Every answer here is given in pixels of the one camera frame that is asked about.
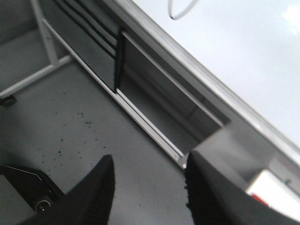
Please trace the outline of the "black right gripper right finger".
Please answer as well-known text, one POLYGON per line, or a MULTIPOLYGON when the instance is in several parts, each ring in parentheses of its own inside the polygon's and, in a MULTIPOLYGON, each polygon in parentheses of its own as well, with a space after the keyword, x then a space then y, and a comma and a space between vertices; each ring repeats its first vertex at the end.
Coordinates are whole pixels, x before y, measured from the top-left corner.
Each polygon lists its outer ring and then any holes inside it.
POLYGON ((184 175, 195 225, 298 224, 247 195, 197 151, 190 152, 184 175))

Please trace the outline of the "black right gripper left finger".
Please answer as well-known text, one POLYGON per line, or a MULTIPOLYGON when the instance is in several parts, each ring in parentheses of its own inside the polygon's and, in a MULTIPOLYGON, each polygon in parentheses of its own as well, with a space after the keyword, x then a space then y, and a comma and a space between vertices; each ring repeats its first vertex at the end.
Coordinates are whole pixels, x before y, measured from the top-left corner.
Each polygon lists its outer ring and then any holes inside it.
POLYGON ((73 189, 51 208, 22 225, 107 225, 115 194, 112 155, 103 156, 73 189))

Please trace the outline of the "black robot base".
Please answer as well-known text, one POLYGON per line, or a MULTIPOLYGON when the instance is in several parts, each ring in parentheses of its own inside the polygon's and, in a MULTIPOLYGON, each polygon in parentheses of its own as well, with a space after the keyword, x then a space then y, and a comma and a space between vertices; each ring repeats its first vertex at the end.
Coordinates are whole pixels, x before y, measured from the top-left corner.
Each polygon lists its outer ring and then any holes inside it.
POLYGON ((19 165, 2 165, 0 174, 37 214, 45 212, 64 196, 59 187, 41 170, 19 165))

